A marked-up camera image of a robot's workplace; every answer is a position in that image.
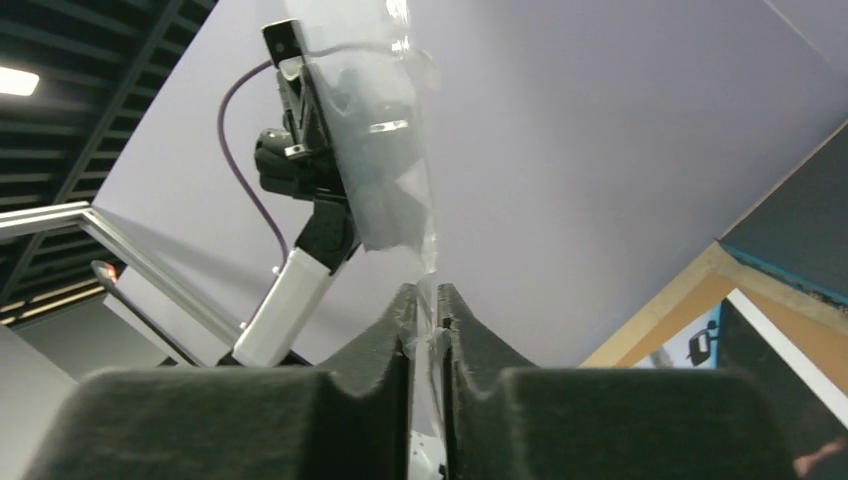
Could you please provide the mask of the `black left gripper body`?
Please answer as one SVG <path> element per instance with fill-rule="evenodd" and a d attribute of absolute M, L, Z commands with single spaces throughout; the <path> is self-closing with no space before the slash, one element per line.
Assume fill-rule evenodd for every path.
<path fill-rule="evenodd" d="M 350 111 L 351 95 L 330 85 L 310 64 L 273 66 L 283 126 L 259 134 L 254 161 L 261 188 L 295 200 L 347 206 L 329 121 Z"/>

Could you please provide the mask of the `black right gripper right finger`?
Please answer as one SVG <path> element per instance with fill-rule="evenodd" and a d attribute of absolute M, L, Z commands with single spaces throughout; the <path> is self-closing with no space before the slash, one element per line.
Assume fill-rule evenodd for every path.
<path fill-rule="evenodd" d="M 792 479 L 763 396 L 703 370 L 543 368 L 438 289 L 451 479 Z"/>

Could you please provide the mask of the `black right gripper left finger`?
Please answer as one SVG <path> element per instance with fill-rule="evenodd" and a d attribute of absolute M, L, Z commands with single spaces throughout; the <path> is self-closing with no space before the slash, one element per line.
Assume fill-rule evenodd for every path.
<path fill-rule="evenodd" d="M 381 317 L 308 367 L 104 371 L 63 403 L 28 479 L 403 479 L 416 320 L 401 286 Z"/>

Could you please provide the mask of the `clear acrylic sheet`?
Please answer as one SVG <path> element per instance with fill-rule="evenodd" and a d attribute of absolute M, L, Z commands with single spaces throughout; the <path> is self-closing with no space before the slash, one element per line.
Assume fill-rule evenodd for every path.
<path fill-rule="evenodd" d="M 409 475 L 442 479 L 437 234 L 419 101 L 438 71 L 413 42 L 405 1 L 290 1 L 287 9 L 302 27 L 363 248 L 382 283 L 414 289 L 415 316 L 402 322 L 400 340 L 432 431 L 411 433 Z"/>

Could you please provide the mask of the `large printed photo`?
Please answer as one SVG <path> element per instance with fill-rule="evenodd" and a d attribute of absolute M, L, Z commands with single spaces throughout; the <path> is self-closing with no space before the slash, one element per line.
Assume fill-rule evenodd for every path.
<path fill-rule="evenodd" d="M 724 369 L 762 392 L 802 479 L 847 477 L 847 394 L 736 289 L 635 364 Z"/>

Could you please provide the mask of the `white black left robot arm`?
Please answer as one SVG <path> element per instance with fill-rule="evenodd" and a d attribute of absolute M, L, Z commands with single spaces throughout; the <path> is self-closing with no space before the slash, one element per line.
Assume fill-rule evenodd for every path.
<path fill-rule="evenodd" d="M 313 211 L 293 244 L 287 244 L 235 164 L 223 133 L 219 143 L 231 171 L 277 237 L 283 261 L 275 279 L 221 365 L 277 367 L 290 363 L 290 351 L 338 272 L 361 241 L 316 89 L 306 65 L 278 68 L 284 125 L 264 129 L 254 147 L 260 187 Z"/>

